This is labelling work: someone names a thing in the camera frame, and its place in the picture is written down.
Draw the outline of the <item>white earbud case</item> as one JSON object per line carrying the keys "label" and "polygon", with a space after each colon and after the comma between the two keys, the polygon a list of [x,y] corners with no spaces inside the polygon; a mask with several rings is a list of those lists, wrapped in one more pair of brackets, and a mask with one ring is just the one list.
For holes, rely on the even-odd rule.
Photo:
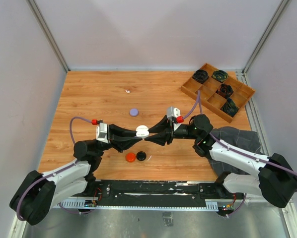
{"label": "white earbud case", "polygon": [[149,136],[149,129],[145,125],[139,125],[136,128],[136,137],[146,138]]}

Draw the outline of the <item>orange earbud case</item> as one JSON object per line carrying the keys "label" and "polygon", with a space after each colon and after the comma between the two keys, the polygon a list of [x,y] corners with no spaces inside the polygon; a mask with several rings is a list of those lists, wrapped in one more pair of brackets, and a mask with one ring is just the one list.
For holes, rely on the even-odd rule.
{"label": "orange earbud case", "polygon": [[134,162],[136,160],[136,154],[133,152],[129,152],[126,154],[125,159],[129,163]]}

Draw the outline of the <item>black earbud case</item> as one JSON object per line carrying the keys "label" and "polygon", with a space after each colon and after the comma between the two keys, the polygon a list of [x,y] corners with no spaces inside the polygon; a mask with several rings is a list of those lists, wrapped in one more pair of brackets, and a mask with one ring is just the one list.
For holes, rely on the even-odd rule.
{"label": "black earbud case", "polygon": [[139,161],[144,161],[146,158],[147,158],[147,155],[146,155],[146,153],[144,151],[139,151],[136,154],[136,159],[139,160]]}

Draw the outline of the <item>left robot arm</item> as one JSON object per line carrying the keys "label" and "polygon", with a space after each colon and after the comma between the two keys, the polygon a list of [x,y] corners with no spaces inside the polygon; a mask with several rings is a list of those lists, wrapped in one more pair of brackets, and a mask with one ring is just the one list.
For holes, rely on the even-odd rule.
{"label": "left robot arm", "polygon": [[53,206],[68,197],[79,193],[93,195],[96,184],[91,181],[92,173],[104,151],[114,148],[123,152],[149,135],[146,126],[128,130],[97,120],[91,123],[96,125],[96,138],[77,141],[73,161],[45,173],[34,170],[27,174],[9,204],[19,220],[36,225]]}

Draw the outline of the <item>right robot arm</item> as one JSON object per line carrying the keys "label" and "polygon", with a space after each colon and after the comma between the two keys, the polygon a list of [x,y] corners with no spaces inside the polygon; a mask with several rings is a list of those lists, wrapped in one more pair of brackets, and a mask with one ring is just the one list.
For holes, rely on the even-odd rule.
{"label": "right robot arm", "polygon": [[173,139],[193,139],[195,152],[214,162],[223,162],[245,173],[221,174],[215,194],[227,198],[232,193],[262,196],[272,205],[284,208],[297,192],[297,174],[280,154],[267,156],[233,146],[211,133],[213,126],[206,115],[194,116],[189,124],[164,117],[157,125],[144,130],[145,140],[164,146]]}

